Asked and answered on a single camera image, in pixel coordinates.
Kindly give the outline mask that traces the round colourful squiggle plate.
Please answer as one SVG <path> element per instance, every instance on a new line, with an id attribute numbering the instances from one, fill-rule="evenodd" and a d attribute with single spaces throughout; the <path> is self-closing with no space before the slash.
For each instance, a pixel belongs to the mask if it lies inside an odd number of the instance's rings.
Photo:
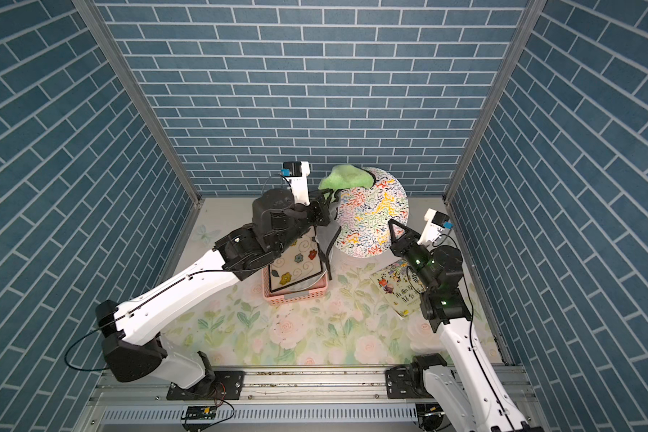
<path id="1" fill-rule="evenodd" d="M 374 178 L 370 188 L 357 187 L 341 192 L 336 222 L 340 233 L 335 242 L 338 250 L 356 258 L 376 257 L 391 247 L 389 221 L 406 224 L 410 205 L 401 182 L 376 167 L 367 172 Z"/>

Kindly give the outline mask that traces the green microfiber cloth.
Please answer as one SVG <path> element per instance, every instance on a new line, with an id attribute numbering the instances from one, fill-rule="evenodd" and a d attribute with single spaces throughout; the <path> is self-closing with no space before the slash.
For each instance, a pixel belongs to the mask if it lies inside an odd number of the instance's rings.
<path id="1" fill-rule="evenodd" d="M 336 202 L 343 191 L 360 187 L 369 189 L 375 182 L 375 176 L 361 167 L 338 165 L 320 181 L 318 189 L 330 195 L 331 201 Z"/>

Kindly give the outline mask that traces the square flower plate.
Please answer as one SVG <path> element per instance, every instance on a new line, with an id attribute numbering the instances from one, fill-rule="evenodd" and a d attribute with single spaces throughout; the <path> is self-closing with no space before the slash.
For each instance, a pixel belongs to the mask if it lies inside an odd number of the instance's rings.
<path id="1" fill-rule="evenodd" d="M 270 293 L 298 293 L 314 286 L 324 274 L 314 230 L 297 239 L 268 268 Z"/>

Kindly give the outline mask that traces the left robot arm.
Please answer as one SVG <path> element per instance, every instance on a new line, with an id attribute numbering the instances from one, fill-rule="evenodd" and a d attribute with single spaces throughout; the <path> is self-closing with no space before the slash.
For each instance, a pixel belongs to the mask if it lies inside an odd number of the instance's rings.
<path id="1" fill-rule="evenodd" d="M 163 329 L 210 296 L 274 263 L 313 227 L 330 223 L 330 189 L 312 191 L 306 203 L 293 189 L 271 189 L 252 203 L 252 221 L 218 239 L 194 264 L 156 288 L 95 310 L 102 352 L 114 378 L 131 383 L 147 376 L 205 392 L 214 380 L 207 354 L 167 340 Z"/>

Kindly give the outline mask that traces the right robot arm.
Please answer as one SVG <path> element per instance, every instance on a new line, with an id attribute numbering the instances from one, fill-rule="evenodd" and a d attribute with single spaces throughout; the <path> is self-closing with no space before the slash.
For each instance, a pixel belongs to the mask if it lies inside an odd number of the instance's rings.
<path id="1" fill-rule="evenodd" d="M 425 287 L 420 310 L 439 336 L 453 365 L 439 355 L 417 356 L 413 385 L 430 395 L 456 431 L 541 431 L 509 397 L 473 330 L 473 307 L 459 288 L 464 278 L 461 251 L 433 243 L 391 219 L 391 252 L 402 258 Z"/>

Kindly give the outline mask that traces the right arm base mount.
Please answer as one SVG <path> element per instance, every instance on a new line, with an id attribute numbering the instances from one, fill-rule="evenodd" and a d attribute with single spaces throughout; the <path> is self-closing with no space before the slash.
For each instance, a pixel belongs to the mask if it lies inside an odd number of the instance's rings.
<path id="1" fill-rule="evenodd" d="M 447 366 L 440 354 L 414 356 L 408 365 L 396 365 L 385 371 L 389 399 L 432 399 L 423 382 L 423 373 L 431 366 Z"/>

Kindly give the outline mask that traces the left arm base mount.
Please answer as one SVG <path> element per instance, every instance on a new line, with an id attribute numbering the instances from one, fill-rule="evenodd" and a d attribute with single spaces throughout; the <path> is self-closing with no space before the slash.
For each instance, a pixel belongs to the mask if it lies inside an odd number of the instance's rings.
<path id="1" fill-rule="evenodd" d="M 199 383 L 183 389 L 172 383 L 168 401 L 237 401 L 240 398 L 246 373 L 241 370 L 215 371 Z"/>

